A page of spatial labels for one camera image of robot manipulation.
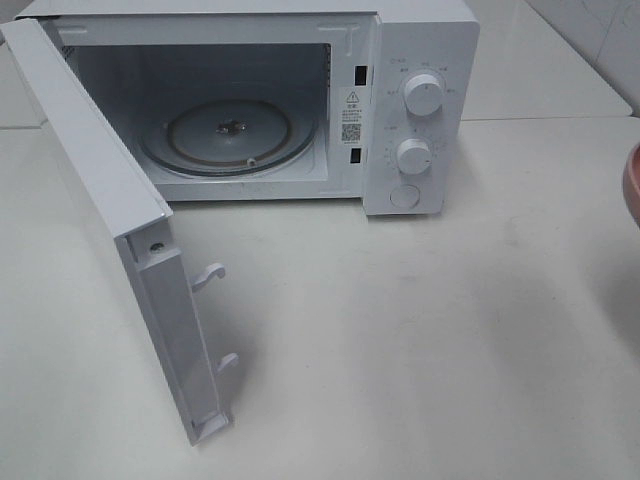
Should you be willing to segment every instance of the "warning label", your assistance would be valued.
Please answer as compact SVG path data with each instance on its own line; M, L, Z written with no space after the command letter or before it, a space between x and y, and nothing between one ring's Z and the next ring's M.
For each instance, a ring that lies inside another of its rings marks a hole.
M362 134L366 122L366 89L358 87L341 88L343 98L340 111L340 123L342 124L340 140L344 145L361 145Z

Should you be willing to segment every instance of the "sticker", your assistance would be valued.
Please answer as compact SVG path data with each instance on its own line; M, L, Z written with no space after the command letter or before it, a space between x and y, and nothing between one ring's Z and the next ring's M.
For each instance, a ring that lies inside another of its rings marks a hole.
M340 95L340 141L343 145L362 146L365 143L369 87L344 87Z

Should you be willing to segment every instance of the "pink bowl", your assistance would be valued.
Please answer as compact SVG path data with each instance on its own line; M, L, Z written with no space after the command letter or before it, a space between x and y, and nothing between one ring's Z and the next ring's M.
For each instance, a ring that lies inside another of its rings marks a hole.
M622 177L622 191L627 207L640 227L640 145L629 156Z

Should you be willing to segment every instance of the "timer knob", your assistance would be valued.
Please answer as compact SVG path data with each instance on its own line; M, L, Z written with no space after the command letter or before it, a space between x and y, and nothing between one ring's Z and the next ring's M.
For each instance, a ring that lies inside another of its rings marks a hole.
M431 166L431 150L423 140L410 138L396 150L398 168L406 175L419 175Z

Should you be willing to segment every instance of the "control knob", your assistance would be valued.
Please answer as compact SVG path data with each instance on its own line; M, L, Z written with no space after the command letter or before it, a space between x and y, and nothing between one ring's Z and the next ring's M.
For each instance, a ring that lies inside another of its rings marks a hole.
M419 117L426 117L442 105L442 82L435 75L420 73L405 83L403 95L407 110Z
M407 175L419 175L431 166L432 154L424 140L410 138L396 150L398 168Z

